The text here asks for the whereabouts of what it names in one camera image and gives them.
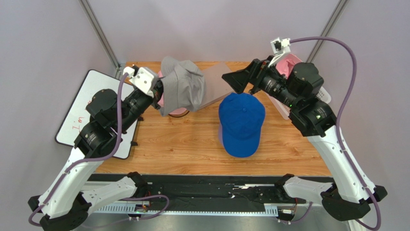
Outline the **light pink cap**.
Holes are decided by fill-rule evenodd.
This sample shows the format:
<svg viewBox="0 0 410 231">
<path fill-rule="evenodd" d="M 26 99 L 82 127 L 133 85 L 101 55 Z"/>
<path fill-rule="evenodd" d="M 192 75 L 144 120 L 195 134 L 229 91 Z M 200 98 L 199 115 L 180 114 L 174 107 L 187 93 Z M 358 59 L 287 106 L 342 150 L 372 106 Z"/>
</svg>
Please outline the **light pink cap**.
<svg viewBox="0 0 410 231">
<path fill-rule="evenodd" d="M 290 53 L 276 64 L 276 69 L 281 75 L 284 75 L 285 78 L 288 78 L 293 67 L 297 63 L 301 62 L 302 60 Z"/>
</svg>

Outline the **grey bucket hat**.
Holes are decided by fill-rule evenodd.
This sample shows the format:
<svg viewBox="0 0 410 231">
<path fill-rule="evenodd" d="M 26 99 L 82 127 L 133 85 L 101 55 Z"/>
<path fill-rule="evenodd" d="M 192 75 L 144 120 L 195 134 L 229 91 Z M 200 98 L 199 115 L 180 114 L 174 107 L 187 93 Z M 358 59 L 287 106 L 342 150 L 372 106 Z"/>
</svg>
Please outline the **grey bucket hat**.
<svg viewBox="0 0 410 231">
<path fill-rule="evenodd" d="M 199 110 L 206 92 L 205 78 L 199 67 L 190 60 L 179 61 L 166 56 L 161 61 L 163 77 L 163 104 L 159 109 L 161 116 L 185 108 Z"/>
</svg>

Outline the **pink bucket hat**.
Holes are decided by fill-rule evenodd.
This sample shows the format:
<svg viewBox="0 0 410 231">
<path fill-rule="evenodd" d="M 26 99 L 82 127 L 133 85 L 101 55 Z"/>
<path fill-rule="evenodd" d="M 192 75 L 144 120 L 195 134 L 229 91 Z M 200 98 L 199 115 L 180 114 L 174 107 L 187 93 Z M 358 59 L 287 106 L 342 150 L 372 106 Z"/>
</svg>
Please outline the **pink bucket hat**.
<svg viewBox="0 0 410 231">
<path fill-rule="evenodd" d="M 179 89 L 179 80 L 171 74 L 171 80 L 165 80 L 164 92 L 158 104 L 160 105 L 159 113 L 162 117 L 182 117 L 189 111 L 181 104 L 181 93 Z"/>
</svg>

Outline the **blue hat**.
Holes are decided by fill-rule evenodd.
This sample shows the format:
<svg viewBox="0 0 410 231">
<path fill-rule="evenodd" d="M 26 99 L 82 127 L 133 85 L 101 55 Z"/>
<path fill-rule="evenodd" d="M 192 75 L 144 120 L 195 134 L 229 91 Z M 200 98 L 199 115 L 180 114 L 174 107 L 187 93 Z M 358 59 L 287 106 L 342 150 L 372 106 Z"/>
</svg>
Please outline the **blue hat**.
<svg viewBox="0 0 410 231">
<path fill-rule="evenodd" d="M 218 117 L 223 128 L 225 151 L 237 158 L 255 154 L 265 116 L 264 105 L 251 94 L 233 92 L 223 99 L 218 108 Z"/>
</svg>

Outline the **lavender baseball cap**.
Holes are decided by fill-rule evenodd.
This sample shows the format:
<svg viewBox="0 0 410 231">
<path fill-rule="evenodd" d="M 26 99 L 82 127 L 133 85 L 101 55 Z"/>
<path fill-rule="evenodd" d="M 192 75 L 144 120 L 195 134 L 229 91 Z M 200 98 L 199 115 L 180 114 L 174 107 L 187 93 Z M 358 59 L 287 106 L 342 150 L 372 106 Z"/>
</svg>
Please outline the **lavender baseball cap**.
<svg viewBox="0 0 410 231">
<path fill-rule="evenodd" d="M 218 127 L 218 140 L 219 140 L 219 143 L 222 145 L 222 147 L 224 147 L 222 132 L 223 132 L 222 125 L 219 124 L 219 127 Z"/>
</svg>

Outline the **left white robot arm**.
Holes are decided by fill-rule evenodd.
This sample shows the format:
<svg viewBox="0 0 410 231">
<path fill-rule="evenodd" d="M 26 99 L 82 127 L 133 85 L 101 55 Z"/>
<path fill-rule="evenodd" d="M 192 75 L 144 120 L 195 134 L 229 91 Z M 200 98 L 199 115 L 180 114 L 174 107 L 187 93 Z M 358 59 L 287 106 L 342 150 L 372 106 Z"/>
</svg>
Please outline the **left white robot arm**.
<svg viewBox="0 0 410 231">
<path fill-rule="evenodd" d="M 45 231 L 71 231 L 91 213 L 115 201 L 151 198 L 147 182 L 137 172 L 98 189 L 82 190 L 95 169 L 117 152 L 121 136 L 127 129 L 149 106 L 157 105 L 163 94 L 163 84 L 159 80 L 154 82 L 153 96 L 146 95 L 139 87 L 125 99 L 121 98 L 121 93 L 121 90 L 100 90 L 87 105 L 90 121 L 75 139 L 58 178 L 44 194 L 28 201 L 34 214 L 43 214 L 38 227 Z"/>
</svg>

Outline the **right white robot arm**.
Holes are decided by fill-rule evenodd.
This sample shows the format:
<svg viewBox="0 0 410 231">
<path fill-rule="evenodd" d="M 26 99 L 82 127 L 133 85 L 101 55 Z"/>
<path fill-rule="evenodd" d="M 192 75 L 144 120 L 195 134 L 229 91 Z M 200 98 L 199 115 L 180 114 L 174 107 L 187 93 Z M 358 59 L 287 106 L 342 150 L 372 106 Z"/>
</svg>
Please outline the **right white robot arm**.
<svg viewBox="0 0 410 231">
<path fill-rule="evenodd" d="M 324 207 L 339 221 L 359 220 L 370 206 L 387 196 L 364 174 L 344 141 L 331 107 L 318 98 L 324 83 L 312 63 L 297 63 L 289 77 L 279 73 L 269 60 L 254 59 L 246 68 L 222 75 L 236 93 L 251 84 L 251 94 L 263 91 L 290 108 L 289 118 L 302 136 L 316 148 L 333 176 L 332 183 L 301 179 L 287 174 L 276 183 L 281 200 L 300 198 Z"/>
</svg>

